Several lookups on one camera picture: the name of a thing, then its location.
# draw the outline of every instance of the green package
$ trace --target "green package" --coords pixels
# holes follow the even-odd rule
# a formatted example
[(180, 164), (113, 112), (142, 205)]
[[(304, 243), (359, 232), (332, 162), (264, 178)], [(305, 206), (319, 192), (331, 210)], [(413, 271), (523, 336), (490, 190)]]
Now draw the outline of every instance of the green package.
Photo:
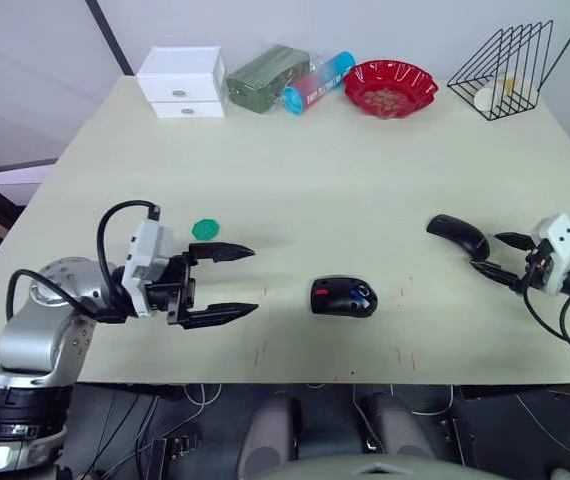
[(283, 88), (309, 73), (309, 54), (276, 45), (229, 74), (226, 83), (232, 102), (256, 113), (272, 108)]

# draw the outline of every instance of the black wire holder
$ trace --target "black wire holder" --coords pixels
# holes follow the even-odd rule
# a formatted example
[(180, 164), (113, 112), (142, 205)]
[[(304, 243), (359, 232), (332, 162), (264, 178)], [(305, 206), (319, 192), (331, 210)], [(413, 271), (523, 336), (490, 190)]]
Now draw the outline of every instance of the black wire holder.
[[(547, 78), (545, 68), (553, 20), (498, 30), (447, 82), (486, 120), (532, 110)], [(486, 89), (490, 108), (477, 108), (474, 97)]]

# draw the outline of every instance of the black computer mouse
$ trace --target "black computer mouse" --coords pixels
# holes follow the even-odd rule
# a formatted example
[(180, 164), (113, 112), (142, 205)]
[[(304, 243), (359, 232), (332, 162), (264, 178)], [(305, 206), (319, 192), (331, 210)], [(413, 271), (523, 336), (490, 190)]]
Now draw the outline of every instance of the black computer mouse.
[(321, 315), (369, 317), (378, 306), (378, 298), (367, 282), (352, 277), (327, 277), (314, 280), (311, 293), (312, 312)]
[(473, 260), (489, 257), (489, 243), (485, 235), (473, 225), (449, 215), (436, 215), (427, 225), (427, 231), (460, 245)]

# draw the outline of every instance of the red bowl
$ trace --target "red bowl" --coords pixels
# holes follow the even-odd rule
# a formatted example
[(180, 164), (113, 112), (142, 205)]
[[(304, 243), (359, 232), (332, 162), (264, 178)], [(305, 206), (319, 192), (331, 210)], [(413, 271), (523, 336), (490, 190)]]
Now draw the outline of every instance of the red bowl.
[(343, 79), (345, 95), (379, 118), (402, 118), (434, 101), (432, 76), (409, 63), (372, 60), (353, 67)]

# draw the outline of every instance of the table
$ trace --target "table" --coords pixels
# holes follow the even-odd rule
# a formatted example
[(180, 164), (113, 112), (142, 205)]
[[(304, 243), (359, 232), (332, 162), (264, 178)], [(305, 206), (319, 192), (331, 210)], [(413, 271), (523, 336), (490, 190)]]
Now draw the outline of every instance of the table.
[[(442, 88), (426, 110), (383, 121), (334, 91), (301, 117), (231, 106), (225, 119), (159, 121), (135, 80), (122, 78), (0, 247), (0, 333), (11, 272), (95, 258), (100, 216), (131, 198), (160, 204), (183, 249), (201, 218), (220, 223), (217, 240), (255, 249), (237, 262), (204, 261), (193, 275), (197, 307), (260, 308), (191, 331), (160, 314), (99, 325), (82, 381), (570, 382), (570, 347), (457, 246), (425, 233), (438, 213), (487, 235), (570, 214), (570, 140), (542, 104), (487, 122)], [(111, 222), (114, 263), (143, 215)], [(491, 259), (523, 272), (522, 252), (490, 243)], [(311, 314), (311, 282), (331, 274), (368, 281), (375, 315)], [(532, 297), (556, 325), (562, 299)]]

